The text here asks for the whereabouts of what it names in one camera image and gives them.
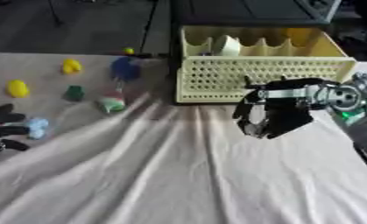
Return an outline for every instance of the white cup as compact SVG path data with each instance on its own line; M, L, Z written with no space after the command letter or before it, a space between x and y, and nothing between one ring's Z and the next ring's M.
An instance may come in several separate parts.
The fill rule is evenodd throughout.
M238 56L240 47L239 39L223 35L213 45L212 52L218 56Z

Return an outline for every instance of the yellow plastic crate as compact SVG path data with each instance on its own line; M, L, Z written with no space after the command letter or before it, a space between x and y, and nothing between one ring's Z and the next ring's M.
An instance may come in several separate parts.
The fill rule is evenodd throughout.
M241 43L239 56L198 56L230 35ZM244 76L253 84L318 77L343 81L356 64L324 32L316 29L259 29L188 26L181 30L183 61L177 75L180 103L239 102Z

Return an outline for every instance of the black stand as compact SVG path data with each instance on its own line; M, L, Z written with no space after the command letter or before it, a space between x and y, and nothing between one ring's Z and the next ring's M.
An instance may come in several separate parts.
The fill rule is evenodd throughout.
M56 26L61 26L63 25L63 21L59 18L58 14L56 14L55 12L55 8L53 7L53 0L47 0L48 1L48 5L50 7L51 13L53 14L53 21L55 23Z
M141 46L139 47L140 53L142 53L144 50L145 42L148 38L149 30L151 29L152 21L154 18L154 13L156 12L156 8L159 3L159 0L152 0L152 1L153 1L153 6L151 9L151 14L149 14L148 22L146 23L146 26L144 28L144 36L142 37L142 40L141 40Z

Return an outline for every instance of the yellow ball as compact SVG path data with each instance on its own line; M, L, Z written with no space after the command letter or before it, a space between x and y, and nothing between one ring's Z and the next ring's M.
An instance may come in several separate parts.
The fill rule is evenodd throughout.
M80 61L76 59L65 59L63 61L62 72L64 74L76 74L82 70Z
M134 54L134 49L131 47L126 47L124 48L124 53L125 54Z
M15 98L24 98L29 94L29 88L22 80L11 80L6 88L7 92Z

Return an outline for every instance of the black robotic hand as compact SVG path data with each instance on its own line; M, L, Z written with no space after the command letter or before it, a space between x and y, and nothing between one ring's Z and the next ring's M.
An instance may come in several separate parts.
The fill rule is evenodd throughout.
M12 104L5 104L0 106L0 152L5 149L13 149L16 151L26 151L29 146L20 143L18 141L10 139L2 139L1 137L11 136L11 135L27 135L29 129L22 126L2 126L5 123L17 123L25 119L25 115L11 113L14 109Z
M299 127L313 121L310 115L310 109L324 109L322 105L300 105L298 98L278 98L263 99L260 97L260 91L269 90L287 90L303 88L307 85L319 85L324 80L321 79L299 79L299 80L276 80L262 86L251 86L246 84L247 88L254 89L247 94L236 106L233 114L234 119L238 119L237 125L245 135L258 138L267 137L269 139L279 137L285 133L296 130ZM259 123L252 123L250 113L254 105L265 105L265 119Z

